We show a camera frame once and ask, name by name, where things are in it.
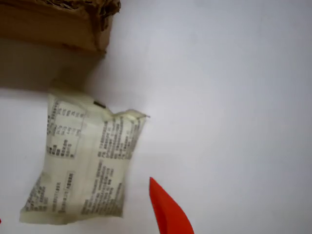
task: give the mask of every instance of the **cardboard box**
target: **cardboard box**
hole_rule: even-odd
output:
[[[119,0],[0,0],[0,36],[103,52]]]

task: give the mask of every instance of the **white surface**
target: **white surface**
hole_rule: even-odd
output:
[[[311,42],[310,0],[124,0],[106,60],[1,39],[0,233],[157,234],[153,176],[196,234],[310,234]],[[43,163],[38,90],[61,70],[113,111],[152,117],[124,219],[18,222]]]

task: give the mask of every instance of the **red plastic piece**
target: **red plastic piece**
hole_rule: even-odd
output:
[[[194,234],[183,210],[153,178],[150,178],[150,198],[160,234]]]

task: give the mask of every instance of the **white packet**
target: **white packet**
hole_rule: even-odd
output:
[[[64,86],[49,94],[46,154],[20,222],[122,216],[124,177],[146,115],[113,114]]]

